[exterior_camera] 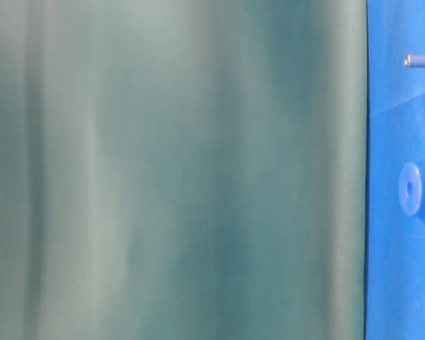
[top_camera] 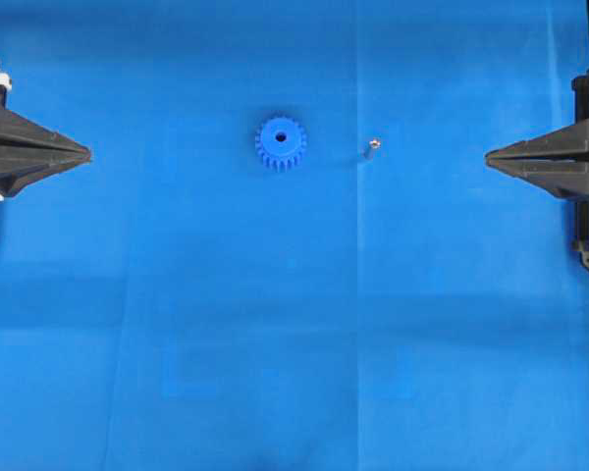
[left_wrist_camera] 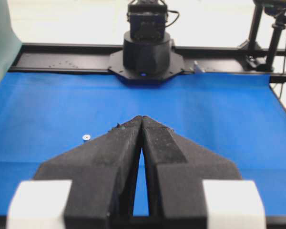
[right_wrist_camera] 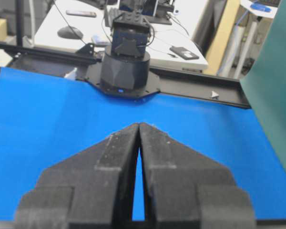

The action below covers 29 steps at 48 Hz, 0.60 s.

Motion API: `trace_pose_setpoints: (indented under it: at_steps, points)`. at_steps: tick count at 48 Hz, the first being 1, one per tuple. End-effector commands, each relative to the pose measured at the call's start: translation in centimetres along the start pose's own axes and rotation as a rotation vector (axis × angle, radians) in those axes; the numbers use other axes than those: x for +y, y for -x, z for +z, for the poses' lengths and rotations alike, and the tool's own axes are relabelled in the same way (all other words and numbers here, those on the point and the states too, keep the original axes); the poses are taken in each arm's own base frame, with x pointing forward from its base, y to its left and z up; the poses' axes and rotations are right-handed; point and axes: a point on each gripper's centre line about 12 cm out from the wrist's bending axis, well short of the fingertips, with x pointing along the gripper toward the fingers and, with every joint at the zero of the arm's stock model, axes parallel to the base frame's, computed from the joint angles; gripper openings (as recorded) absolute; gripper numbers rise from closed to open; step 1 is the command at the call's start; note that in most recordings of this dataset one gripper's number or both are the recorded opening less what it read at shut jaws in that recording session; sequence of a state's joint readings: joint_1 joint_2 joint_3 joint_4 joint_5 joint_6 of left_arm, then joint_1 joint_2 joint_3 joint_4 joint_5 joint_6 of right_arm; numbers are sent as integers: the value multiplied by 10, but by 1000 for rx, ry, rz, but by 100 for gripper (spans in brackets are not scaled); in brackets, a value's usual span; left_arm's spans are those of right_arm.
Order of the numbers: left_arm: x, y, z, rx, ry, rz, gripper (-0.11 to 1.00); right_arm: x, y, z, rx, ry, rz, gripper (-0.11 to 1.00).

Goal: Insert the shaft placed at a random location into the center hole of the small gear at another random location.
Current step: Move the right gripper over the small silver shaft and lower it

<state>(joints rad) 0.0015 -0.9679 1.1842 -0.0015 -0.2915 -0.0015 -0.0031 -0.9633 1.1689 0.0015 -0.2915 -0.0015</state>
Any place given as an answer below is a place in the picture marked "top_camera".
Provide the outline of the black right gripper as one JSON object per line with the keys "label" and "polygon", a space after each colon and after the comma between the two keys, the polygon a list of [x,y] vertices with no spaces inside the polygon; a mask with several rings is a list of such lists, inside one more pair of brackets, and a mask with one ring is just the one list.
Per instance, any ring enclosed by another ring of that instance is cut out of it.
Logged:
{"label": "black right gripper", "polygon": [[573,248],[589,271],[589,162],[505,160],[578,159],[589,156],[589,70],[571,83],[576,124],[486,154],[486,164],[574,203]]}

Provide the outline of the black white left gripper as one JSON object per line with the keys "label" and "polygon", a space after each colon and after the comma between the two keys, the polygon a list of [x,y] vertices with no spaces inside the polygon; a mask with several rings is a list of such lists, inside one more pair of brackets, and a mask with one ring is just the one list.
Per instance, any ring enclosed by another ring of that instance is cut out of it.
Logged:
{"label": "black white left gripper", "polygon": [[0,146],[0,201],[16,196],[28,185],[87,163],[91,157],[87,147],[2,107],[11,90],[10,76],[0,71],[0,143],[33,148]]}

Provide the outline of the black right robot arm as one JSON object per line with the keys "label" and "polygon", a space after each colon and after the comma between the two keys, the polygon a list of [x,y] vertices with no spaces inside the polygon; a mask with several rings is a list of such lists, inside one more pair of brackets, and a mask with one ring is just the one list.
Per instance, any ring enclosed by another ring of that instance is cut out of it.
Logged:
{"label": "black right robot arm", "polygon": [[[586,3],[589,26],[589,1]],[[574,124],[486,154],[486,165],[573,203],[572,249],[589,271],[589,69],[571,82]]]}

